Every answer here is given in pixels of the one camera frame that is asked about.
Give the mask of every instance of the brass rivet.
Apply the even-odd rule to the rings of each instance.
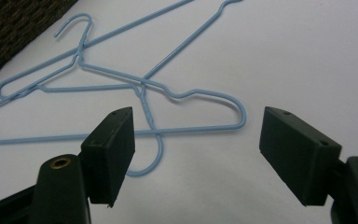
[[[58,159],[54,160],[50,164],[50,167],[51,167],[51,169],[57,170],[57,169],[61,169],[61,168],[65,167],[65,166],[69,165],[69,163],[71,163],[71,159],[61,157],[61,158],[58,158]]]

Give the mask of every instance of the clamp jaw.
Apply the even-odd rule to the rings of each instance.
[[[113,206],[134,152],[132,108],[110,113],[78,156],[46,161],[35,186],[0,201],[0,223],[90,224],[88,198]]]
[[[358,224],[358,157],[339,160],[341,145],[296,115],[266,107],[260,151],[281,180],[307,205],[335,201],[334,224]]]

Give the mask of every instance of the blue plastic coating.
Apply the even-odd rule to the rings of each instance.
[[[78,47],[76,49],[71,49],[59,56],[56,56],[55,58],[52,58],[44,63],[41,63],[31,69],[28,69],[22,73],[17,74],[14,77],[8,78],[0,83],[0,106],[5,105],[11,101],[14,101],[16,99],[22,98],[27,96],[33,91],[41,90],[46,93],[53,93],[53,92],[74,92],[74,91],[112,91],[112,90],[125,90],[125,89],[133,89],[135,92],[135,95],[140,99],[143,110],[145,112],[145,117],[147,120],[147,123],[149,125],[149,130],[141,130],[141,131],[135,131],[135,135],[155,135],[156,140],[158,142],[158,153],[156,158],[153,160],[153,162],[147,166],[145,169],[141,171],[128,171],[127,175],[129,176],[141,176],[146,175],[153,171],[159,164],[162,154],[163,154],[163,141],[162,141],[162,135],[167,133],[199,133],[199,132],[215,132],[215,131],[225,131],[225,130],[234,130],[239,129],[243,127],[243,125],[246,123],[246,111],[243,106],[243,104],[237,100],[236,98],[221,93],[217,91],[206,91],[206,90],[191,90],[186,91],[183,93],[174,93],[172,92],[166,85],[159,83],[157,81],[150,80],[150,78],[157,73],[158,70],[160,70],[164,65],[166,65],[170,60],[172,60],[180,51],[182,51],[185,47],[187,47],[194,39],[196,39],[202,32],[204,32],[209,26],[211,26],[222,14],[223,9],[226,5],[240,2],[240,0],[227,0],[225,1],[219,8],[219,10],[210,18],[208,19],[194,34],[192,34],[190,37],[188,37],[182,44],[180,44],[174,51],[172,51],[167,57],[165,57],[160,63],[158,63],[155,67],[153,67],[144,77],[137,77],[134,75],[118,72],[112,69],[103,68],[100,66],[92,65],[84,63],[83,59],[83,50],[85,48],[89,48],[97,43],[100,43],[104,41],[107,38],[110,38],[114,35],[118,35],[120,33],[123,33],[130,28],[133,28],[139,24],[142,24],[146,21],[152,20],[156,18],[159,15],[162,15],[163,13],[166,13],[168,11],[171,11],[179,6],[182,6],[191,0],[187,1],[181,1],[178,2],[170,7],[163,8],[160,11],[157,11],[153,14],[150,14],[149,16],[146,16],[138,21],[134,21],[132,23],[129,23],[121,28],[116,29],[115,31],[112,31],[106,35],[100,36],[94,40],[91,40],[90,42],[86,43],[87,34],[90,30],[90,27],[92,25],[92,19],[91,16],[86,13],[77,14],[74,17],[70,18],[68,21],[65,22],[65,24],[57,31],[55,34],[55,37],[57,37],[64,29],[65,27],[73,20],[79,18],[79,17],[86,17],[88,19],[88,26],[86,27],[80,41],[78,44]],[[53,63],[56,63],[70,55],[72,56],[71,62],[64,66],[63,68],[45,76],[37,81],[31,83],[30,85],[20,89],[19,91],[15,91],[11,93],[8,96],[5,96],[2,93],[2,89],[9,83],[22,78],[26,77],[33,72],[40,70],[48,65],[51,65]],[[102,85],[102,86],[83,86],[83,87],[63,87],[63,88],[49,88],[42,83],[57,76],[58,74],[61,74],[63,71],[68,70],[69,68],[73,67],[75,64],[78,64],[80,67],[83,67],[90,71],[98,71],[105,73],[107,76],[111,77],[122,77],[124,79],[130,80],[131,82],[136,82],[137,84],[119,84],[119,85]],[[155,125],[153,116],[150,111],[150,107],[148,105],[148,102],[146,100],[146,86],[152,86],[158,89],[163,90],[163,92],[169,96],[172,99],[185,99],[186,97],[192,96],[192,95],[206,95],[214,98],[220,98],[227,101],[230,101],[232,104],[234,104],[241,114],[241,119],[239,122],[235,124],[227,124],[227,125],[217,125],[217,126],[199,126],[199,127],[187,127],[187,128],[171,128],[171,129],[158,129]],[[47,141],[63,141],[63,140],[74,140],[74,139],[85,139],[88,136],[88,134],[68,134],[68,135],[57,135],[57,136],[43,136],[43,137],[29,137],[29,138],[17,138],[17,139],[5,139],[0,140],[0,145],[4,144],[19,144],[19,143],[36,143],[36,142],[47,142]]]

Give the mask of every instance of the wire hanger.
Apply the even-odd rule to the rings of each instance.
[[[36,66],[32,69],[26,70],[14,77],[4,80],[2,83],[0,83],[0,99],[1,99],[0,106],[6,104],[8,102],[14,101],[16,99],[25,97],[28,94],[30,94],[32,91],[36,91],[36,90],[41,90],[43,92],[49,93],[49,92],[106,91],[106,90],[133,89],[135,92],[135,95],[141,101],[143,110],[145,112],[146,120],[147,120],[149,128],[150,128],[150,130],[135,131],[135,135],[155,135],[157,142],[158,142],[158,154],[157,154],[156,158],[153,160],[153,162],[149,166],[147,166],[145,169],[143,169],[141,171],[136,171],[136,172],[128,171],[127,175],[129,175],[129,176],[146,175],[146,174],[150,173],[151,171],[153,171],[158,166],[158,163],[161,160],[161,157],[163,154],[163,148],[164,148],[162,138],[161,138],[161,136],[163,134],[166,134],[166,133],[198,133],[198,132],[234,130],[234,129],[241,128],[245,124],[246,111],[245,111],[244,106],[242,105],[242,103],[240,101],[238,101],[236,98],[234,98],[230,95],[227,95],[227,94],[224,94],[221,92],[217,92],[217,91],[207,91],[207,90],[199,90],[199,89],[186,91],[183,93],[174,93],[166,85],[159,83],[157,81],[150,80],[150,78],[153,75],[155,75],[159,69],[161,69],[165,64],[167,64],[170,60],[172,60],[181,50],[183,50],[185,47],[187,47],[188,44],[190,44],[203,31],[205,31],[209,26],[211,26],[213,24],[213,22],[216,21],[220,17],[220,15],[222,14],[223,9],[226,5],[235,3],[235,2],[240,2],[240,1],[241,0],[225,1],[220,6],[219,10],[209,20],[207,20],[195,33],[193,33],[190,37],[188,37],[181,45],[179,45],[174,51],[172,51],[160,63],[158,63],[155,67],[153,67],[148,73],[146,73],[144,75],[144,77],[137,77],[137,76],[122,73],[122,72],[119,72],[116,70],[107,69],[107,68],[103,68],[100,66],[85,63],[84,58],[83,58],[83,50],[84,50],[84,48],[91,46],[90,43],[92,41],[90,41],[89,45],[88,45],[88,43],[86,43],[86,39],[87,39],[88,32],[90,30],[90,27],[92,25],[92,18],[90,15],[88,15],[86,13],[77,14],[77,15],[71,17],[69,20],[67,20],[65,22],[65,24],[55,34],[55,37],[57,37],[70,22],[72,22],[73,20],[75,20],[77,18],[85,17],[88,19],[88,25],[87,25],[83,35],[81,36],[81,39],[79,41],[77,48],[75,50],[72,49],[72,50],[69,50],[69,51],[65,52],[64,54],[62,54],[62,55],[66,55],[68,52],[71,52],[71,54],[73,53],[71,62],[69,64],[67,64],[66,66],[58,69],[57,71],[38,79],[37,81],[33,82],[32,84],[20,89],[19,91],[15,91],[14,93],[11,93],[8,96],[5,96],[2,94],[2,88],[4,86],[6,86],[6,84],[9,84],[9,83],[13,82],[14,80],[17,80],[21,77],[28,76],[28,75],[32,74],[34,71],[42,69],[52,63],[55,63],[55,62],[61,60],[63,56],[59,55],[53,59],[50,59],[44,63],[39,64],[38,66]],[[182,6],[185,2],[187,3],[189,1],[182,1],[180,3],[172,5],[170,7],[166,7],[164,9],[162,9],[161,11],[158,11],[156,13],[153,13],[153,14],[147,16],[146,19],[143,18],[138,21],[132,22],[128,25],[123,26],[124,28],[123,27],[119,28],[119,29],[117,29],[111,33],[108,33],[106,35],[103,35],[97,39],[100,39],[101,41],[103,41],[106,39],[106,36],[113,36],[113,35],[122,33],[124,31],[134,27],[135,25],[138,25],[138,24],[141,24],[141,23],[147,21],[147,19],[151,20],[151,18],[155,18],[156,15],[160,15],[163,12],[165,13],[168,10],[172,10],[174,8]],[[121,78],[132,81],[132,83],[117,84],[117,85],[102,85],[102,86],[63,87],[63,88],[51,88],[51,87],[47,87],[47,86],[43,85],[43,83],[46,82],[47,80],[57,76],[58,74],[61,74],[62,72],[73,67],[75,64],[77,64],[78,66],[85,68],[86,70],[89,70],[91,72],[97,71],[97,72],[104,73],[106,76],[121,77]],[[147,86],[161,89],[167,96],[169,96],[172,99],[185,99],[186,97],[197,94],[197,95],[212,96],[214,98],[220,98],[220,99],[224,99],[226,101],[230,101],[232,104],[234,104],[238,108],[238,110],[241,114],[241,119],[239,122],[237,122],[235,124],[226,124],[226,125],[217,125],[217,126],[198,126],[198,127],[187,127],[187,128],[158,129],[154,123],[154,119],[151,114],[148,102],[145,98]],[[59,136],[43,136],[43,137],[21,138],[21,139],[6,139],[6,140],[0,140],[0,145],[15,144],[15,143],[31,143],[31,142],[84,139],[87,136],[88,136],[87,134],[69,134],[69,135],[59,135]]]

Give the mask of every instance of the dark wicker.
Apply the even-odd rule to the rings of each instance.
[[[0,0],[0,69],[77,0]]]

